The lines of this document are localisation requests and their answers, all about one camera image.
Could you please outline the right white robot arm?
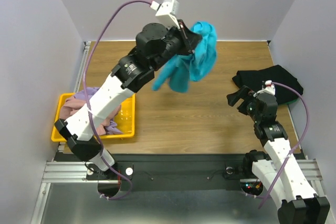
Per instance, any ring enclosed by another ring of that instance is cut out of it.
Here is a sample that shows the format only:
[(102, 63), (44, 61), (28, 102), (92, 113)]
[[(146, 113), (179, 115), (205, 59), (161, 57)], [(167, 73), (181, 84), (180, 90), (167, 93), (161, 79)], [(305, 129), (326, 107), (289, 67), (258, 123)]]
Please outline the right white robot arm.
[(242, 100), (237, 109), (251, 117), (254, 133), (265, 149), (246, 153), (241, 170), (248, 177), (256, 176), (267, 190), (265, 197), (274, 201), (280, 223), (325, 223), (329, 201), (310, 185), (294, 157), (288, 134), (277, 121), (275, 93), (274, 82), (266, 81), (257, 92), (242, 86), (227, 95), (230, 106)]

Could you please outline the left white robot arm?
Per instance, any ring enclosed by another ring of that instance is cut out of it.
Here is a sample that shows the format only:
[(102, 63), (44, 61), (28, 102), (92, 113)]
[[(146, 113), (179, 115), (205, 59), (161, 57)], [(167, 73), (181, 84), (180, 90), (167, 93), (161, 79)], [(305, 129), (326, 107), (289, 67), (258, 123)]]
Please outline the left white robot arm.
[(181, 19), (171, 28), (159, 23), (145, 25), (135, 38), (136, 46), (119, 60), (89, 103), (66, 120), (55, 122), (71, 151), (81, 161), (94, 163), (104, 178), (113, 178), (117, 172), (115, 160), (95, 139), (95, 129), (123, 101), (154, 79), (155, 71), (175, 55), (192, 53), (201, 40), (202, 35), (185, 27)]

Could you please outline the teal t shirt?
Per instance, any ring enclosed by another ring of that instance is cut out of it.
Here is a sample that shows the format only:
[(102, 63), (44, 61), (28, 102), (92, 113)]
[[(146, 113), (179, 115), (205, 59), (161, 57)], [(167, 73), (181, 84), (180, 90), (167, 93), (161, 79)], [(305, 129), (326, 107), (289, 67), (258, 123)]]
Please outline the teal t shirt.
[(164, 65), (153, 82), (153, 91), (159, 90), (167, 82), (172, 91), (185, 93), (191, 81), (201, 81), (214, 67), (217, 60), (215, 27), (208, 22), (198, 21), (192, 26), (191, 31), (202, 36), (201, 42), (192, 54), (175, 55)]

